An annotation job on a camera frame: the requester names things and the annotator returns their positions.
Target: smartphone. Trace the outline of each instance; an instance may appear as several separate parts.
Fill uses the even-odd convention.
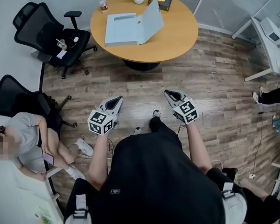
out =
[[[73,48],[76,45],[72,38],[66,39],[65,43],[69,46],[69,48]]]
[[[44,154],[43,154],[43,159],[44,159],[45,161],[47,161],[49,164],[54,165],[54,157],[53,157],[52,155],[47,154],[47,153],[44,153]]]

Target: chair armrest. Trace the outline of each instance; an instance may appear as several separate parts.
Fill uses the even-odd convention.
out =
[[[80,11],[69,11],[66,14],[64,14],[64,17],[79,17],[81,16],[82,12]]]
[[[40,106],[42,107],[44,113],[45,113],[46,115],[50,114],[51,108],[50,108],[50,106],[49,106],[49,104],[48,104],[46,98],[45,98],[42,94],[39,94],[39,95],[37,96],[37,100],[38,100]]]
[[[39,59],[41,62],[48,63],[48,62],[50,62],[50,60],[52,59],[52,56],[40,52],[40,53],[38,53],[38,55],[37,55],[37,59]]]

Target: white desk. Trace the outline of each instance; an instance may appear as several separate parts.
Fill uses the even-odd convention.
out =
[[[262,27],[260,25],[260,22],[252,17],[238,32],[236,32],[232,38],[235,39],[241,32],[243,32],[248,26],[253,25],[258,37],[260,38],[260,41],[264,47],[266,57],[268,59],[270,68],[266,69],[262,72],[259,72],[257,74],[254,74],[252,76],[249,76],[245,78],[245,81],[250,81],[253,79],[256,79],[258,77],[267,75],[269,73],[275,72],[277,74],[280,74],[280,48],[278,48],[271,40],[269,40],[264,31],[262,30]]]

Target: table base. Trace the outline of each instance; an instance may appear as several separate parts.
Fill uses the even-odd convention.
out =
[[[160,63],[140,63],[123,60],[126,66],[137,71],[148,71],[156,68]]]

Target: black shirt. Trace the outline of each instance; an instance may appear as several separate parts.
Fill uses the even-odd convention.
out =
[[[64,215],[76,195],[86,194],[92,223],[224,224],[222,193],[166,133],[132,135],[118,143],[102,189],[76,180]]]

